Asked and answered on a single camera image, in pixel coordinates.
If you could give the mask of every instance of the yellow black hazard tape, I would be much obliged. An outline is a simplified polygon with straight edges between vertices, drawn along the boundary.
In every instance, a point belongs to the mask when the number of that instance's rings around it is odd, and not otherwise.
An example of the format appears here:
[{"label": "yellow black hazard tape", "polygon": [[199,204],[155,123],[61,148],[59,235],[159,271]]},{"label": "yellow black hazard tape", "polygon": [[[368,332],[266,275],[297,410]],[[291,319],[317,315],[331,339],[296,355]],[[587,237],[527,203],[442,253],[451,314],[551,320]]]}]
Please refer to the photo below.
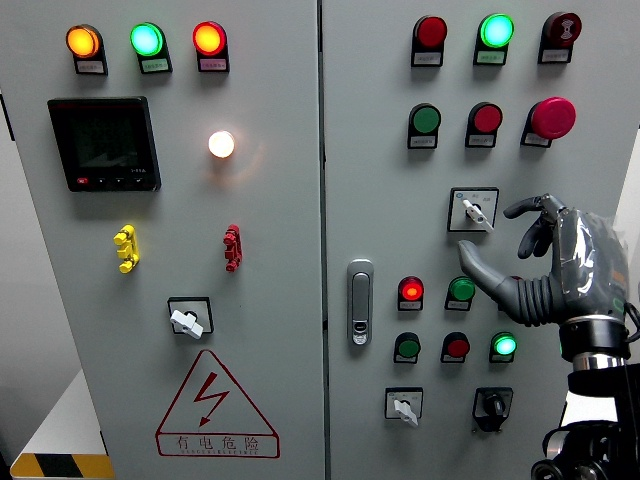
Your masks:
[{"label": "yellow black hazard tape", "polygon": [[11,467],[11,476],[20,478],[116,478],[107,455],[65,455],[23,453]]}]

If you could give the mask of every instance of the lightning bolt symbol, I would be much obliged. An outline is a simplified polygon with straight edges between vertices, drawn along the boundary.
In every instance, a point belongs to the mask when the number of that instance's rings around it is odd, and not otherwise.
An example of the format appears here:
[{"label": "lightning bolt symbol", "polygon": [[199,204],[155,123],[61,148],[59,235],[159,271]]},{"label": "lightning bolt symbol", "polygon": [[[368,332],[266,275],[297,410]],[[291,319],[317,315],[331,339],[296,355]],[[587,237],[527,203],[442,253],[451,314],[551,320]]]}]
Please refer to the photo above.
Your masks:
[{"label": "lightning bolt symbol", "polygon": [[194,403],[195,403],[195,402],[202,402],[204,400],[210,400],[212,398],[217,398],[218,399],[218,401],[213,406],[213,408],[211,409],[209,414],[206,417],[202,417],[200,419],[200,427],[202,427],[203,425],[206,425],[207,423],[209,423],[211,421],[211,419],[209,418],[211,416],[211,414],[215,411],[216,408],[218,408],[218,406],[220,406],[220,404],[226,398],[226,396],[229,395],[229,391],[215,393],[213,395],[205,395],[204,394],[207,391],[207,389],[211,386],[211,384],[213,382],[215,382],[217,377],[218,377],[218,375],[216,375],[215,373],[211,372],[209,374],[209,376],[207,377],[207,379],[205,380],[204,384],[202,385],[202,388],[200,389],[200,391],[198,392],[198,395],[196,395],[196,398],[194,400]]}]

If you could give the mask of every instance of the red lockout clamp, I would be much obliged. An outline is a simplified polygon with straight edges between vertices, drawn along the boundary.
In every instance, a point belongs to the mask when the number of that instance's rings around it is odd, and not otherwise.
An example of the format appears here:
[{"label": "red lockout clamp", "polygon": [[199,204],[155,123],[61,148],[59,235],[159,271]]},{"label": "red lockout clamp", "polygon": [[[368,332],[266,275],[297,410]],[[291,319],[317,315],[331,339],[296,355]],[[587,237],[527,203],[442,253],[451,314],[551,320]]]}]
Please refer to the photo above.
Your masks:
[{"label": "red lockout clamp", "polygon": [[229,225],[227,232],[224,234],[222,242],[227,249],[224,252],[224,258],[227,259],[227,272],[235,272],[242,262],[242,243],[240,242],[240,227],[235,224]]}]

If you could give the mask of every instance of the white switch handle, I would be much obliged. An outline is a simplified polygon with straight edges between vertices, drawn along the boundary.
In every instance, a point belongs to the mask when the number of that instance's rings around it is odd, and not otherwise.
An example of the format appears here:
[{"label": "white switch handle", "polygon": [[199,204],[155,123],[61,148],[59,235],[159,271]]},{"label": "white switch handle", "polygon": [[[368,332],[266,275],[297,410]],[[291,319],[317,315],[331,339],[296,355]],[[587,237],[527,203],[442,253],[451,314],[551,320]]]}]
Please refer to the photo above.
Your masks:
[{"label": "white switch handle", "polygon": [[480,225],[485,232],[493,232],[493,226],[489,223],[489,220],[487,220],[487,216],[483,214],[478,207],[476,207],[466,198],[462,199],[462,203],[464,204],[464,207],[467,210],[467,215],[469,215],[469,218],[471,218],[471,220]]},{"label": "white switch handle", "polygon": [[400,415],[400,418],[404,422],[407,422],[412,427],[418,426],[418,417],[416,417],[416,414],[411,411],[411,405],[409,405],[407,402],[394,400],[393,408],[395,409],[396,413]]},{"label": "white switch handle", "polygon": [[204,328],[196,323],[196,317],[187,313],[186,315],[178,310],[171,314],[171,323],[176,325],[183,333],[199,340]]}]

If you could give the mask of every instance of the gray metal panel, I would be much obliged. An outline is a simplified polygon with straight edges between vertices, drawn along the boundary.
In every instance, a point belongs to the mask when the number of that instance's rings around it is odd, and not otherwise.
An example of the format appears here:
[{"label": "gray metal panel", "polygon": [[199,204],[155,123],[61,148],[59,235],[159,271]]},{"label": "gray metal panel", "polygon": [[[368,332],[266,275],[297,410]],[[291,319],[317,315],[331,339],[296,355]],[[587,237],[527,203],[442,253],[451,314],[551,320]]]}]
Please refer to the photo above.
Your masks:
[{"label": "gray metal panel", "polygon": [[[226,29],[229,75],[196,70],[191,32],[205,20]],[[143,21],[164,30],[172,74],[140,74],[129,32]],[[65,34],[80,23],[104,38],[106,78],[74,73]],[[118,478],[324,478],[316,3],[3,1],[0,45],[0,82]],[[149,100],[162,189],[70,193],[47,100],[133,95]],[[236,138],[224,164],[207,151],[218,129]],[[125,223],[141,250],[129,275],[112,241]],[[233,274],[230,223],[245,255]],[[215,333],[174,335],[171,296],[210,297]],[[158,455],[156,429],[202,349],[278,432],[280,459]],[[194,415],[197,427],[205,413]]]},{"label": "gray metal panel", "polygon": [[[471,311],[443,310],[449,281],[461,274],[455,242],[480,244],[509,274],[539,276],[549,258],[519,261],[516,250],[533,216],[495,232],[447,233],[452,187],[498,187],[501,212],[512,202],[552,192],[568,205],[613,215],[637,131],[639,31],[635,1],[585,3],[497,0],[323,2],[326,202],[332,478],[528,478],[541,442],[558,425],[571,365],[559,354],[557,328],[527,329],[478,293]],[[515,36],[504,67],[473,67],[481,20],[504,11]],[[575,11],[583,32],[566,66],[536,63],[540,31],[557,11]],[[411,34],[423,15],[442,17],[449,33],[444,66],[411,69]],[[520,147],[531,106],[551,96],[576,106],[574,129],[549,150]],[[504,113],[492,150],[464,148],[467,116],[482,101]],[[406,148],[411,108],[442,112],[438,148]],[[355,258],[376,269],[375,336],[353,347],[345,335],[345,271]],[[425,283],[424,311],[397,312],[400,280]],[[439,362],[442,341],[466,333],[461,365]],[[490,365],[493,334],[519,339],[515,362]],[[419,335],[417,365],[393,363],[394,339]],[[385,420],[385,387],[424,387],[420,426]],[[501,434],[471,433],[477,387],[514,390]]]}]

